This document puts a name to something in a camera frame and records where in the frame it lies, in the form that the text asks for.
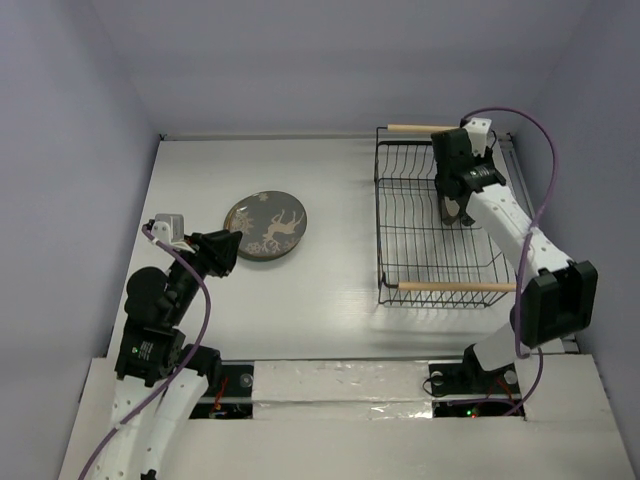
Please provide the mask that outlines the brown rim cream plate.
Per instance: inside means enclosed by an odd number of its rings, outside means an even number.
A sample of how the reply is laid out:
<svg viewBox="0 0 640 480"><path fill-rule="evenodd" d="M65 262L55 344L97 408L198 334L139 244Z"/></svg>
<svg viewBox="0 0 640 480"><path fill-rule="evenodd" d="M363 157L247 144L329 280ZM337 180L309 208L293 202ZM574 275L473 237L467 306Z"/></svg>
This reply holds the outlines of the brown rim cream plate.
<svg viewBox="0 0 640 480"><path fill-rule="evenodd" d="M449 211L451 214L451 219L450 220L442 220L442 223L445 226L452 226L454 225L457 221L459 221L458 219L458 202L455 200L450 199L449 197L447 197L448 200L448 207L449 207Z"/></svg>

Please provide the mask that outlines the grey deer pattern plate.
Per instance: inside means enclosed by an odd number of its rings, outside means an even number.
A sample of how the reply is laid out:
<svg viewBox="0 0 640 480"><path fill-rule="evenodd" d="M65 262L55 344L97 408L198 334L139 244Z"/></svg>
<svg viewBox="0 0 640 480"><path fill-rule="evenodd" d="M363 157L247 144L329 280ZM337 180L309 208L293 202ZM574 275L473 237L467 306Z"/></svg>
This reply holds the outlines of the grey deer pattern plate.
<svg viewBox="0 0 640 480"><path fill-rule="evenodd" d="M239 255L252 261L271 261L290 253L307 228L301 201L283 191L254 193L228 212L224 228L242 234Z"/></svg>

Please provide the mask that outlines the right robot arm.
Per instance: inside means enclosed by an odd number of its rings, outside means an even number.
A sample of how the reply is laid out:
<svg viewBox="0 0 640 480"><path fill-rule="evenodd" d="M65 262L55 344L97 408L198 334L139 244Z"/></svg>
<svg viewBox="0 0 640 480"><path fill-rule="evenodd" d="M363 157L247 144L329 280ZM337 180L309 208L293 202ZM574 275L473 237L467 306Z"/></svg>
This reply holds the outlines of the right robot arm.
<svg viewBox="0 0 640 480"><path fill-rule="evenodd" d="M445 130L432 134L431 143L443 223L479 225L516 273L507 323L463 354L462 384L482 392L516 358L590 326L598 272L555 246L525 213L495 166L485 131Z"/></svg>

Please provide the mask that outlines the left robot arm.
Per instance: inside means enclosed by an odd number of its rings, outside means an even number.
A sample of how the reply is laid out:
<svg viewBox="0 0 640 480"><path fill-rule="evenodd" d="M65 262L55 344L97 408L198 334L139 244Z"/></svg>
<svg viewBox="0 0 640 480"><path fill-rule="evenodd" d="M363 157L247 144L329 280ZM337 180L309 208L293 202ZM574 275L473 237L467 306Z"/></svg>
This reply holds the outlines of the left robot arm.
<svg viewBox="0 0 640 480"><path fill-rule="evenodd" d="M82 479L162 478L197 402L221 383L219 351L202 346L201 335L186 343L179 324L198 293L204 316L211 316L205 280L231 273L241 233L183 235L159 218L141 232L173 262L166 271L141 268L128 280L109 430L83 466Z"/></svg>

